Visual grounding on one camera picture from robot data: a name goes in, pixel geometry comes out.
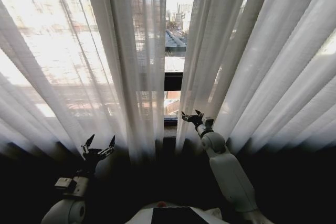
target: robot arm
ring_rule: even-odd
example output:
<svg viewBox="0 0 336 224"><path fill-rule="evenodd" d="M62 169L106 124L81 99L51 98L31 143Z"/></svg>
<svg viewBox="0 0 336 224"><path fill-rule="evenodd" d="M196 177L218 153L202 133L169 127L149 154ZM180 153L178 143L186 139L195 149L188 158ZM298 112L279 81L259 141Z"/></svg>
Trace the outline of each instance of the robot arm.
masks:
<svg viewBox="0 0 336 224"><path fill-rule="evenodd" d="M85 159L83 169L78 170L73 178L59 178L55 184L64 191L64 199L57 202L43 217L41 224L81 224L85 216L85 193L89 179L94 175L99 161L114 151L116 136L105 150L90 148L95 135L92 135L82 146Z"/></svg>
<svg viewBox="0 0 336 224"><path fill-rule="evenodd" d="M213 131L214 120L203 118L200 111L196 110L196 113L190 116L182 112L182 119L194 123L224 197L253 224L272 223L258 210L254 188L238 159L230 153L224 138Z"/></svg>

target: curtain fold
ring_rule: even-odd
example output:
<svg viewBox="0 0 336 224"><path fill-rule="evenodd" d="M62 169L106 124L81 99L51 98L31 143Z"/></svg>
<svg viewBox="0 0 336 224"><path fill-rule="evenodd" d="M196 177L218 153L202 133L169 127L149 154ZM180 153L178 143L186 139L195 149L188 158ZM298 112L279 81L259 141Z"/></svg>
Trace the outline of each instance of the curtain fold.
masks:
<svg viewBox="0 0 336 224"><path fill-rule="evenodd" d="M216 117L264 0L194 0L185 56L180 111ZM199 146L192 125L179 119L184 139Z"/></svg>
<svg viewBox="0 0 336 224"><path fill-rule="evenodd" d="M190 31L195 34L188 47L197 42L198 48L187 49L180 110L190 114L198 109L214 117L214 130L229 139L234 153L334 145L336 2L239 2L238 14L230 8L234 26L228 26L231 19L220 26L216 19L225 14L210 15L216 5L194 1ZM204 10L207 17L201 20ZM193 127L180 121L177 149L185 137L195 143L199 139Z"/></svg>
<svg viewBox="0 0 336 224"><path fill-rule="evenodd" d="M0 153L62 160L59 143L78 155L92 134L96 148L115 134L133 161L155 156L165 0L111 3L0 0Z"/></svg>
<svg viewBox="0 0 336 224"><path fill-rule="evenodd" d="M152 159L163 141L165 0L91 2L109 66L118 66L130 155Z"/></svg>

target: black panel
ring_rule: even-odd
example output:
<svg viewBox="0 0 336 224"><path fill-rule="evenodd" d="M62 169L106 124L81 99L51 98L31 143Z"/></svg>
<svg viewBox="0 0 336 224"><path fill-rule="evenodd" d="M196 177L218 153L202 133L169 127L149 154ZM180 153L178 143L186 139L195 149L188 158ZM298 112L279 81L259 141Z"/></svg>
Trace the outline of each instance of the black panel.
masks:
<svg viewBox="0 0 336 224"><path fill-rule="evenodd" d="M164 73L164 90L178 91L182 86L182 72Z"/></svg>
<svg viewBox="0 0 336 224"><path fill-rule="evenodd" d="M152 224L205 224L197 213L190 207L158 207L153 209Z"/></svg>

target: window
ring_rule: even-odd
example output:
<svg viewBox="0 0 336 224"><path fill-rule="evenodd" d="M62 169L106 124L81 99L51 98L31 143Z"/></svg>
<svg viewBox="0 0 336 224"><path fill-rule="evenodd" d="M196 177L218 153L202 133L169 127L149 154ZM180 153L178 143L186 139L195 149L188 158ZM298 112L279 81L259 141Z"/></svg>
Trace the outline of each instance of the window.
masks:
<svg viewBox="0 0 336 224"><path fill-rule="evenodd" d="M194 0L166 0L165 31L165 123L177 123L184 57Z"/></svg>

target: white curtain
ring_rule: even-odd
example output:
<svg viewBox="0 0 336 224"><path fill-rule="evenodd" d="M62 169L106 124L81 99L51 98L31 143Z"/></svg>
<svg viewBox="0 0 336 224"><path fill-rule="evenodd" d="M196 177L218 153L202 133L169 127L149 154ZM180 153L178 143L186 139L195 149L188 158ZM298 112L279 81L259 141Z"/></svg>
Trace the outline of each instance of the white curtain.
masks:
<svg viewBox="0 0 336 224"><path fill-rule="evenodd" d="M180 111L216 117L264 0L194 0L182 81ZM194 126L179 119L177 150Z"/></svg>
<svg viewBox="0 0 336 224"><path fill-rule="evenodd" d="M78 155L93 133L92 147L116 135L132 160L155 155L163 138L165 0L109 1L0 1L3 155L15 158L14 144L62 160L59 143Z"/></svg>
<svg viewBox="0 0 336 224"><path fill-rule="evenodd" d="M247 0L241 18L238 15L237 28L230 31L227 48L219 52L223 59L220 71L216 80L211 78L208 83L212 94L219 89L222 97L201 90L205 98L195 95L193 99L207 102L192 104L193 108L217 116L214 130L225 139L230 138L229 147L234 153L243 147L253 153L263 147L278 151L301 145L318 150L335 144L335 0L265 0L256 22L247 19L243 23L244 13L250 14L249 3L255 1L258 0ZM242 38L248 35L245 45L234 42L241 33ZM202 54L206 46L201 47L197 57L187 54L188 61L198 64L204 57L215 62L214 54ZM232 56L239 61L238 66ZM183 83L188 81L193 82L186 76Z"/></svg>

